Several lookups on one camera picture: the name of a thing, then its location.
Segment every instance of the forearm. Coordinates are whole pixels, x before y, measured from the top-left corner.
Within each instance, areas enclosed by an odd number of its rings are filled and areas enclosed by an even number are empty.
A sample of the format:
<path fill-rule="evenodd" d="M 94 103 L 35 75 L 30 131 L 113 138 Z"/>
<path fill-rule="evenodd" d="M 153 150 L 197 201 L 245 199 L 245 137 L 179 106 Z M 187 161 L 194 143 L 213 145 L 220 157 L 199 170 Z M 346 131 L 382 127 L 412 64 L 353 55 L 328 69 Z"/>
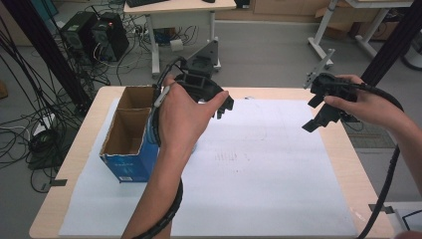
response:
<path fill-rule="evenodd" d="M 155 225 L 170 208 L 180 182 L 187 157 L 179 150 L 162 149 L 146 188 L 124 230 L 122 238 L 140 235 Z M 163 230 L 160 238 L 168 238 L 170 230 Z"/>
<path fill-rule="evenodd" d="M 387 129 L 396 139 L 404 161 L 422 195 L 422 130 L 408 116 L 403 114 Z"/>

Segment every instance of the white paper sheet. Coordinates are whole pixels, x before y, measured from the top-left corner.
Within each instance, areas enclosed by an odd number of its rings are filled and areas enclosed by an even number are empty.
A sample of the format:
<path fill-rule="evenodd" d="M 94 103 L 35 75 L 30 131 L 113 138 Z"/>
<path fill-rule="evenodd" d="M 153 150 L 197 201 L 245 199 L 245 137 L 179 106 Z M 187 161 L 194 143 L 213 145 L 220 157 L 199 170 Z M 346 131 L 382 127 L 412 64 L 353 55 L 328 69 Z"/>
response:
<path fill-rule="evenodd" d="M 144 183 L 118 183 L 99 157 L 110 107 L 61 236 L 121 235 Z M 184 172 L 172 236 L 356 236 L 305 101 L 236 100 L 211 119 Z"/>

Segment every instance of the computer tower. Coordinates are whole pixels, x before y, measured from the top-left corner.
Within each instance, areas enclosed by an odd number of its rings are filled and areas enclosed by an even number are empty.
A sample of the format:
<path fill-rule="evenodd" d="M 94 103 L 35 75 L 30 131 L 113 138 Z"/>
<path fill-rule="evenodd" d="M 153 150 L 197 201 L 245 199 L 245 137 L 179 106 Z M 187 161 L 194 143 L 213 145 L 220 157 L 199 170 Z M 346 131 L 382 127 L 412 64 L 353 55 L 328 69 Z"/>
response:
<path fill-rule="evenodd" d="M 94 60 L 96 41 L 91 28 L 97 21 L 94 12 L 78 12 L 61 30 L 65 41 L 71 47 L 70 53 L 81 65 L 90 65 Z"/>
<path fill-rule="evenodd" d="M 110 12 L 101 14 L 92 31 L 97 44 L 100 44 L 97 50 L 99 59 L 118 62 L 129 46 L 120 16 Z"/>

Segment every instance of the black tape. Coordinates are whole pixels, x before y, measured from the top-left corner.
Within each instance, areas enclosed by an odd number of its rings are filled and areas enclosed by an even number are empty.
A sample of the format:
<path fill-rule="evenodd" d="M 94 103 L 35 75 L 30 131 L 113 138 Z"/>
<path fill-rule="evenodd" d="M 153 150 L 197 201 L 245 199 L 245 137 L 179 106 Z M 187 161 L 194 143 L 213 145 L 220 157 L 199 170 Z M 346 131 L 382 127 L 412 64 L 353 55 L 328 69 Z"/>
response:
<path fill-rule="evenodd" d="M 55 179 L 52 181 L 51 186 L 66 186 L 66 183 L 68 182 L 68 179 Z"/>

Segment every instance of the hand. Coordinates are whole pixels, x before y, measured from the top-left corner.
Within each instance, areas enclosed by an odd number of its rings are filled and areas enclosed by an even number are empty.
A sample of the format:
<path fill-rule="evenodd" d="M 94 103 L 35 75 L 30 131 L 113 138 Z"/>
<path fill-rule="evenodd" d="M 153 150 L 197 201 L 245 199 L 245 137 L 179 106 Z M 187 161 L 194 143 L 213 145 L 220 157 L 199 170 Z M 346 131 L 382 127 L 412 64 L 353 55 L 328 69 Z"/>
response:
<path fill-rule="evenodd" d="M 199 136 L 229 93 L 221 92 L 211 101 L 197 104 L 180 85 L 173 83 L 172 76 L 168 76 L 163 83 L 164 86 L 171 85 L 171 89 L 159 112 L 161 149 L 177 150 L 190 155 Z"/>
<path fill-rule="evenodd" d="M 354 75 L 340 75 L 338 78 L 349 79 L 361 84 L 363 80 Z M 349 102 L 342 98 L 326 96 L 323 99 L 328 105 L 344 110 L 360 120 L 378 124 L 387 129 L 396 127 L 404 113 L 388 100 L 375 94 L 357 90 L 357 101 Z"/>

